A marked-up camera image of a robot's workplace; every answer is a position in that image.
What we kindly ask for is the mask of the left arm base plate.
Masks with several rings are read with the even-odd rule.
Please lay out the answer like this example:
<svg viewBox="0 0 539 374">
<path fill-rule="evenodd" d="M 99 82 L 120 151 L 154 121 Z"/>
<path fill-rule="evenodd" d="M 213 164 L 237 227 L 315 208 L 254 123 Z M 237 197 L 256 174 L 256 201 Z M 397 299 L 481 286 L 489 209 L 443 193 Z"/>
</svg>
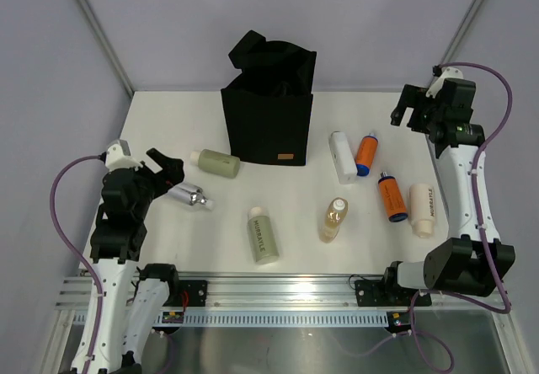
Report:
<svg viewBox="0 0 539 374">
<path fill-rule="evenodd" d="M 165 307 L 204 307 L 207 298 L 207 280 L 180 280 L 169 287 Z"/>
</svg>

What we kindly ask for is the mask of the silver metallic bottle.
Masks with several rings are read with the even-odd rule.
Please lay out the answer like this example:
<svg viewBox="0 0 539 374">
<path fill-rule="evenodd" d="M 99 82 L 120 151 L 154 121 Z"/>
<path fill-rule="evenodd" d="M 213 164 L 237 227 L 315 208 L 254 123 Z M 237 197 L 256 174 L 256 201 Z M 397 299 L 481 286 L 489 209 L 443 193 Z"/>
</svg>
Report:
<svg viewBox="0 0 539 374">
<path fill-rule="evenodd" d="M 190 183 L 180 183 L 168 191 L 168 196 L 191 207 L 203 207 L 212 210 L 215 202 L 208 198 L 203 189 Z"/>
</svg>

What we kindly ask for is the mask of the green Murrayle bottle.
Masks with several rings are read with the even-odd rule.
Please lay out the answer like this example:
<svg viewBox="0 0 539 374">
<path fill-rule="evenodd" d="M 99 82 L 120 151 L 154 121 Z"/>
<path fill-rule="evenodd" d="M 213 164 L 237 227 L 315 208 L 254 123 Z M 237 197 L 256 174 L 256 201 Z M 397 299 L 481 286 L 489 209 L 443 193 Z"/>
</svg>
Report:
<svg viewBox="0 0 539 374">
<path fill-rule="evenodd" d="M 248 212 L 248 238 L 256 264 L 270 264 L 277 261 L 280 253 L 269 213 L 260 206 Z"/>
</svg>

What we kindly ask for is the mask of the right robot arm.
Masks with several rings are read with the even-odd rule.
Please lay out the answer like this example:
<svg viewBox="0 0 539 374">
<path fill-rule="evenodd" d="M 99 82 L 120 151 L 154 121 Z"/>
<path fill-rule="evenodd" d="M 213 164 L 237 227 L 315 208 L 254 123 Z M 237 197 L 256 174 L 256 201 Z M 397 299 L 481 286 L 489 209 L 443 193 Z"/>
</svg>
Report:
<svg viewBox="0 0 539 374">
<path fill-rule="evenodd" d="M 408 128 L 428 136 L 435 147 L 438 184 L 446 202 L 448 238 L 422 262 L 393 262 L 382 282 L 392 304 L 413 290 L 487 297 L 515 262 L 492 221 L 484 179 L 484 130 L 473 124 L 476 85 L 459 77 L 440 77 L 431 88 L 403 87 L 391 123 L 399 126 L 406 109 Z"/>
</svg>

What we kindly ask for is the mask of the orange spray bottle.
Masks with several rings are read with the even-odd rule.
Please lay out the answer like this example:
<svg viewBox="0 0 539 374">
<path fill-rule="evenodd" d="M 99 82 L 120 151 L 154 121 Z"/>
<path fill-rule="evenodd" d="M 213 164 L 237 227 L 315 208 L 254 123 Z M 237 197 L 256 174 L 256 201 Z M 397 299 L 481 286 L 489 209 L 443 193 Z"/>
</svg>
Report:
<svg viewBox="0 0 539 374">
<path fill-rule="evenodd" d="M 381 172 L 378 179 L 378 188 L 388 221 L 402 222 L 406 220 L 408 218 L 407 207 L 395 177 L 386 172 Z"/>
<path fill-rule="evenodd" d="M 355 166 L 358 176 L 365 177 L 370 173 L 377 147 L 378 140 L 374 133 L 370 133 L 362 138 L 355 156 Z"/>
</svg>

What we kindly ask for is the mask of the white rectangular bottle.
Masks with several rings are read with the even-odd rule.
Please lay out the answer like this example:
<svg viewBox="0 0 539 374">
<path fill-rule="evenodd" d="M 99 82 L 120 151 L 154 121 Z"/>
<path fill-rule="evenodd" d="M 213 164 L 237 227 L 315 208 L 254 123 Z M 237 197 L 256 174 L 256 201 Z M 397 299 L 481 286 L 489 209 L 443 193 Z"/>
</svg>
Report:
<svg viewBox="0 0 539 374">
<path fill-rule="evenodd" d="M 328 144 L 339 183 L 353 184 L 357 169 L 347 136 L 342 131 L 334 131 L 329 136 Z"/>
</svg>

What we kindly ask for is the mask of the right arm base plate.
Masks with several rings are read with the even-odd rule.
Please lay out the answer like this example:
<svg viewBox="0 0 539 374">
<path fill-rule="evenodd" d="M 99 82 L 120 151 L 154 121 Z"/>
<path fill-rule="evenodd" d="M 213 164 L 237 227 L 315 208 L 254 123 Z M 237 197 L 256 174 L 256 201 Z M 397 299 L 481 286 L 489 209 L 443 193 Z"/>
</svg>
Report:
<svg viewBox="0 0 539 374">
<path fill-rule="evenodd" d="M 414 289 L 387 286 L 383 280 L 354 282 L 356 302 L 359 307 L 409 307 Z"/>
</svg>

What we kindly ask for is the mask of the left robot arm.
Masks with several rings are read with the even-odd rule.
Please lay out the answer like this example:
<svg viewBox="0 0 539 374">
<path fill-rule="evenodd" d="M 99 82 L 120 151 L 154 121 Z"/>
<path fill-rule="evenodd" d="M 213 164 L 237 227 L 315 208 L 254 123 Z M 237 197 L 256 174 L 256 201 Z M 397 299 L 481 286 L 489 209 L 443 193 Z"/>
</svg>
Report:
<svg viewBox="0 0 539 374">
<path fill-rule="evenodd" d="M 72 373 L 139 373 L 141 356 L 160 308 L 178 301 L 181 285 L 171 264 L 142 271 L 132 306 L 127 304 L 147 235 L 145 218 L 154 200 L 184 180 L 184 163 L 151 148 L 154 172 L 117 145 L 104 155 L 102 202 L 90 238 L 88 272 L 93 289 Z"/>
</svg>

